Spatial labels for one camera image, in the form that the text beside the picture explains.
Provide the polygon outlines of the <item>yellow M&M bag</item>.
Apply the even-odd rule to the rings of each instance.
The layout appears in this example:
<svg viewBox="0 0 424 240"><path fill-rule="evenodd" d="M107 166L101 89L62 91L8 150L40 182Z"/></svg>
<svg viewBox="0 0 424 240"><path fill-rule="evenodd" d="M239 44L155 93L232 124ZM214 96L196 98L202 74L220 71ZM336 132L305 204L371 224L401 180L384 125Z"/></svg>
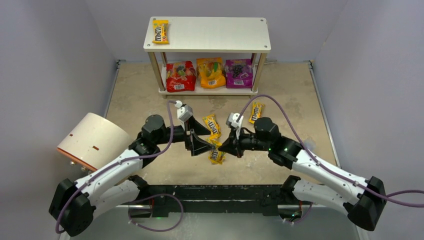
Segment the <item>yellow M&M bag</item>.
<svg viewBox="0 0 424 240"><path fill-rule="evenodd" d="M250 114L250 117L248 119L248 122L251 124L254 124L263 113L263 110L265 108L265 104L262 102L253 102L252 103L252 111Z"/></svg>
<svg viewBox="0 0 424 240"><path fill-rule="evenodd" d="M205 116L203 118L203 121L206 125L206 127L210 131L210 139L219 139L221 137L221 127L217 122L216 115L214 113Z"/></svg>
<svg viewBox="0 0 424 240"><path fill-rule="evenodd" d="M222 144L215 139L208 139L207 141L214 146L214 149L209 153L209 161L214 165L222 165L225 160L225 152L218 150Z"/></svg>
<svg viewBox="0 0 424 240"><path fill-rule="evenodd" d="M154 38L153 44L167 45L169 44L168 26L169 21L164 19L154 19L152 21Z"/></svg>

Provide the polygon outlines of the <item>red mixed fruit candy bag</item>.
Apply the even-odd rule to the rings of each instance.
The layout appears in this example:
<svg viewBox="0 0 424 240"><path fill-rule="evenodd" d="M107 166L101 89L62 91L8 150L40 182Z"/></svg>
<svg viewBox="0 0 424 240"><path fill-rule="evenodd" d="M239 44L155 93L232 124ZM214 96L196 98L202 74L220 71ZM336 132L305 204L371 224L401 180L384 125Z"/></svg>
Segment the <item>red mixed fruit candy bag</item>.
<svg viewBox="0 0 424 240"><path fill-rule="evenodd" d="M191 61L166 64L166 90L169 93L193 92L197 80L196 70Z"/></svg>

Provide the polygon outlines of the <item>orange mango candy bag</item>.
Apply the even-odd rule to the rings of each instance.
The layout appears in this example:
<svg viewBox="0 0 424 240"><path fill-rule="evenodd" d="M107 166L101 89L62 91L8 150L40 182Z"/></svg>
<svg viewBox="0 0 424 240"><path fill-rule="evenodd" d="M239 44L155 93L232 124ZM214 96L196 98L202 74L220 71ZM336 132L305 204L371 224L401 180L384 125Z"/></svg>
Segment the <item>orange mango candy bag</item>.
<svg viewBox="0 0 424 240"><path fill-rule="evenodd" d="M197 77L204 89L216 89L226 85L226 77L221 57L198 58L196 60Z"/></svg>

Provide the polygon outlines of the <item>purple grape candy bag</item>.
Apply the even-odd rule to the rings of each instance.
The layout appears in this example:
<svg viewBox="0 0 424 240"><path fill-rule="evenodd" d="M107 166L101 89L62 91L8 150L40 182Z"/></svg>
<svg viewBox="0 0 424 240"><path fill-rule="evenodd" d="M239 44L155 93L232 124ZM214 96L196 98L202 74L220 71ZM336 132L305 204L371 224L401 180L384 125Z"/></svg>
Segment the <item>purple grape candy bag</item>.
<svg viewBox="0 0 424 240"><path fill-rule="evenodd" d="M227 59L224 71L228 89L250 89L253 86L253 65L250 58Z"/></svg>

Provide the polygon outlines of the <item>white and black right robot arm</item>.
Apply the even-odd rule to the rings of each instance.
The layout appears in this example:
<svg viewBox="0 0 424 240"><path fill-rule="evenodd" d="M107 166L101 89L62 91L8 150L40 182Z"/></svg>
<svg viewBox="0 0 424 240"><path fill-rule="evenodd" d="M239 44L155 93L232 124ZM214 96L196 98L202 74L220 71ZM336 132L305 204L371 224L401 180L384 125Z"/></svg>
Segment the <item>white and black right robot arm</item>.
<svg viewBox="0 0 424 240"><path fill-rule="evenodd" d="M269 117L254 122L254 132L244 132L243 116L231 113L226 120L230 133L219 151L241 158L245 151L266 151L276 165L303 173L319 183L290 175L282 189L293 200L323 205L347 216L359 228L374 231L387 204L381 196L381 179L349 173L318 157L299 142L283 136Z"/></svg>

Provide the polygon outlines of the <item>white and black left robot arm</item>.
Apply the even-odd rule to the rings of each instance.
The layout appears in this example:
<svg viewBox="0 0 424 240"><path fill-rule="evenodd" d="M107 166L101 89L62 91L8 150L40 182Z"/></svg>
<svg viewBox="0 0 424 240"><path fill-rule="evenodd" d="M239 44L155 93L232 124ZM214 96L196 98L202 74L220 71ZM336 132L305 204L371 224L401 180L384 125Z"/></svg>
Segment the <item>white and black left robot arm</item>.
<svg viewBox="0 0 424 240"><path fill-rule="evenodd" d="M64 179L55 190L49 207L55 231L74 237L108 210L133 202L148 188L135 172L145 168L169 147L183 142L192 156L213 146L202 139L210 130L190 116L182 125L166 126L164 119L150 115L135 140L113 122L87 113L58 145L62 154L89 169L77 180Z"/></svg>

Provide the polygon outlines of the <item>white two-tier shelf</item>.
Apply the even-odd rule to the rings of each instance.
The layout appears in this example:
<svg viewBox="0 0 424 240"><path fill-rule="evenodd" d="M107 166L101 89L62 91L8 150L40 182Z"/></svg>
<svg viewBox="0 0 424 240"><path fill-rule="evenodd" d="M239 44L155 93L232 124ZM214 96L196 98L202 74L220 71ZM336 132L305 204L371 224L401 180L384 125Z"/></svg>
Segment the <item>white two-tier shelf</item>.
<svg viewBox="0 0 424 240"><path fill-rule="evenodd" d="M145 33L143 49L148 54L158 93L164 98L171 95L166 90L167 53L192 53L195 57L211 53L251 54L253 65L253 86L250 89L225 88L204 89L199 84L194 91L183 91L186 96L255 96L264 68L267 54L271 51L269 24L264 17L194 17L165 16L169 21L169 44L153 43L154 28L150 18Z"/></svg>

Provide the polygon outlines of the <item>white cylinder with copper rim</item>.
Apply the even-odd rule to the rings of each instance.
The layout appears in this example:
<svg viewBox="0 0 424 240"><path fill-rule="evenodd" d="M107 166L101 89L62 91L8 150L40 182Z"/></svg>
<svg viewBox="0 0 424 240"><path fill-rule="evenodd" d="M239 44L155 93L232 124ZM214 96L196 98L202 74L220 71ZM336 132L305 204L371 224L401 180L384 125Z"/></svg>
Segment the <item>white cylinder with copper rim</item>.
<svg viewBox="0 0 424 240"><path fill-rule="evenodd" d="M95 172L117 158L132 142L122 128L95 113L83 119L57 146L72 162Z"/></svg>

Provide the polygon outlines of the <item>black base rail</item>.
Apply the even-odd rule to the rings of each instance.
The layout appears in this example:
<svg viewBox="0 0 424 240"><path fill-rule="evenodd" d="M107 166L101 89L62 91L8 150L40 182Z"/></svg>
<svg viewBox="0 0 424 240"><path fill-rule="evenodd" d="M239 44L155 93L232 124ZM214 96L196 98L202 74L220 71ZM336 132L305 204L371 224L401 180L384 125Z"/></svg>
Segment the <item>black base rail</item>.
<svg viewBox="0 0 424 240"><path fill-rule="evenodd" d="M135 202L124 203L132 217L166 218L170 213L261 214L290 218L308 208L281 184L150 185Z"/></svg>

